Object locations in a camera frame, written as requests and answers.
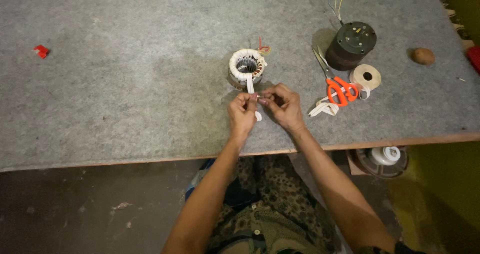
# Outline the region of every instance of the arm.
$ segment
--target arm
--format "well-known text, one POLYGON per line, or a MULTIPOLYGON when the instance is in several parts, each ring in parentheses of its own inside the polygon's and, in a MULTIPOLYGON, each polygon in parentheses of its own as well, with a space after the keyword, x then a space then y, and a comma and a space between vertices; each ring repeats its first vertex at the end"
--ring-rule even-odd
POLYGON ((259 102, 273 112, 275 119, 290 132, 305 154, 318 190, 352 250, 355 252, 363 246, 377 246, 394 253, 396 241, 362 193, 333 163, 306 128, 299 95, 281 83, 262 93, 264 99, 259 102))
POLYGON ((162 253, 204 253, 222 207, 235 164, 256 122, 257 94, 240 93, 228 106, 230 138, 190 195, 162 253))

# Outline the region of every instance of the orange scissors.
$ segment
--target orange scissors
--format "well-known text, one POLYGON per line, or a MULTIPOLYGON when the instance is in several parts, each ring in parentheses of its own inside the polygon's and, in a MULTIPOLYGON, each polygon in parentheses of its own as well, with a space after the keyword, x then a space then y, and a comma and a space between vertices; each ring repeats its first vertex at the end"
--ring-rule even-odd
POLYGON ((330 71, 330 67, 328 66, 327 60, 325 60, 324 55, 320 47, 317 46, 318 51, 315 50, 315 48, 312 46, 313 52, 315 53, 315 56, 317 57, 318 62, 320 63, 321 68, 323 69, 323 72, 325 73, 325 81, 327 82, 328 88, 327 88, 327 96, 328 100, 330 100, 330 103, 337 104, 339 107, 346 106, 348 104, 347 99, 351 102, 357 98, 359 95, 359 91, 357 90, 357 87, 354 85, 350 85, 348 82, 343 81, 341 78, 336 76, 330 71), (345 88, 345 95, 343 95, 341 87, 333 82, 333 80, 337 81, 340 85, 342 85, 345 88), (338 99, 340 100, 340 103, 337 103, 333 101, 332 97, 332 92, 331 89, 336 91, 336 94, 338 95, 338 99), (355 93, 355 95, 352 95, 350 93, 350 89, 352 89, 355 93))

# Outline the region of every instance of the person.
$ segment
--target person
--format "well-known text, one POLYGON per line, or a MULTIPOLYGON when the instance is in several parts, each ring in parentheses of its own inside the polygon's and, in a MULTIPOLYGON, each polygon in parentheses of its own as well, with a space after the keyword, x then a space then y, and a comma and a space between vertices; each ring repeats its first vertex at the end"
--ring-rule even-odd
POLYGON ((280 83, 261 94, 258 102, 305 154, 328 211, 286 155, 239 159, 257 110, 257 93, 239 93, 228 105, 230 138, 194 179, 162 253, 332 253, 339 249, 334 223, 355 253, 416 253, 388 233, 310 134, 298 93, 280 83))

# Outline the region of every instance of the table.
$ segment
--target table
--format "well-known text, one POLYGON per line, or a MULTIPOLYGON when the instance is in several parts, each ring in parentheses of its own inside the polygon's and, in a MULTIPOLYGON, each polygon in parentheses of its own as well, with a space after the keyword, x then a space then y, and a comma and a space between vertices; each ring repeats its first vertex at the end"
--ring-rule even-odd
MULTIPOLYGON (((340 27, 327 0, 0 0, 0 171, 218 154, 237 94, 228 61, 258 36, 272 52, 257 90, 299 92, 328 150, 480 139, 480 78, 439 0, 343 0, 341 10, 377 32, 362 63, 382 84, 310 118, 326 89, 311 45, 325 50, 340 27), (39 44, 51 49, 44 60, 39 44), (416 47, 435 64, 410 60, 416 47)), ((294 152, 259 110, 242 154, 294 152)))

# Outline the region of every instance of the floor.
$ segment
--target floor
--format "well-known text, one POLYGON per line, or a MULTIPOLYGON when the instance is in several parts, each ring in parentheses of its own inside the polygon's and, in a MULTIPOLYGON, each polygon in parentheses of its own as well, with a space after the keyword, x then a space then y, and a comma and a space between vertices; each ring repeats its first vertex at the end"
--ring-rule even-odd
MULTIPOLYGON (((320 199, 302 154, 289 155, 320 199)), ((349 172, 344 152, 332 158, 349 172)), ((184 191, 204 160, 58 168, 0 174, 2 253, 159 253, 184 191)), ((385 181, 353 182, 401 237, 385 181)))

